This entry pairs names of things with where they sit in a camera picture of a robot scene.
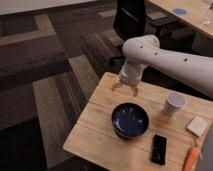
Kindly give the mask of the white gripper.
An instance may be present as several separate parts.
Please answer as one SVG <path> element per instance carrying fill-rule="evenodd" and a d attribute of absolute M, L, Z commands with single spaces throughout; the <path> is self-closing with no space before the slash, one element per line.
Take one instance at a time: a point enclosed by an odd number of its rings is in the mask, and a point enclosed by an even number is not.
<path fill-rule="evenodd" d="M 111 91 L 114 91 L 115 89 L 122 87 L 123 84 L 126 84 L 132 86 L 133 96 L 137 97 L 139 92 L 137 85 L 141 81 L 143 71 L 144 66 L 142 64 L 126 60 L 119 72 L 119 80 L 114 82 L 111 87 Z"/>

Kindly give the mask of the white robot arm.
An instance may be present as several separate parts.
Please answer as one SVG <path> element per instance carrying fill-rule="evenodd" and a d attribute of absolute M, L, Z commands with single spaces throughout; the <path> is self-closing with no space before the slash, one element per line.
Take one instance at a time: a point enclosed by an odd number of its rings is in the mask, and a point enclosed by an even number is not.
<path fill-rule="evenodd" d="M 213 58 L 161 49 L 155 35 L 126 40 L 122 52 L 125 62 L 118 75 L 119 83 L 137 86 L 145 65 L 213 99 Z"/>

